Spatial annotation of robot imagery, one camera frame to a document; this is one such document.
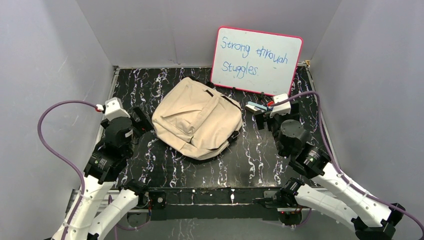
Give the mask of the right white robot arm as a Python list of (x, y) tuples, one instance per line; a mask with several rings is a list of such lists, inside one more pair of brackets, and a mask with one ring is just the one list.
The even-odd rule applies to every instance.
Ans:
[(308, 142), (309, 131), (299, 119), (299, 105), (293, 103), (282, 114), (273, 110), (254, 114), (258, 129), (268, 128), (279, 156), (289, 160), (289, 166), (300, 175), (320, 184), (331, 195), (319, 192), (303, 181), (290, 178), (278, 191), (268, 190), (254, 203), (267, 208), (305, 206), (333, 218), (352, 230), (360, 240), (391, 240), (404, 208), (379, 203), (366, 190), (356, 191), (354, 181), (343, 180), (331, 163), (329, 155)]

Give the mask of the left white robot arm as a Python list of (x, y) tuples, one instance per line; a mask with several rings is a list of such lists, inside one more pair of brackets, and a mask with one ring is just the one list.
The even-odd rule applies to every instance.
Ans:
[(149, 206), (148, 187), (132, 179), (121, 185), (118, 196), (98, 213), (116, 178), (133, 156), (140, 137), (153, 128), (149, 115), (139, 107), (133, 111), (138, 121), (127, 113), (102, 121), (104, 137), (94, 148), (83, 171), (84, 185), (53, 234), (53, 240), (103, 240), (130, 210)]

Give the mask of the beige canvas backpack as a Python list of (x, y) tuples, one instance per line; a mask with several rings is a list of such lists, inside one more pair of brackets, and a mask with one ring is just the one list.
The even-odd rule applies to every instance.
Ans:
[(234, 99), (190, 77), (183, 78), (152, 114), (156, 136), (188, 158), (218, 156), (242, 131), (242, 108)]

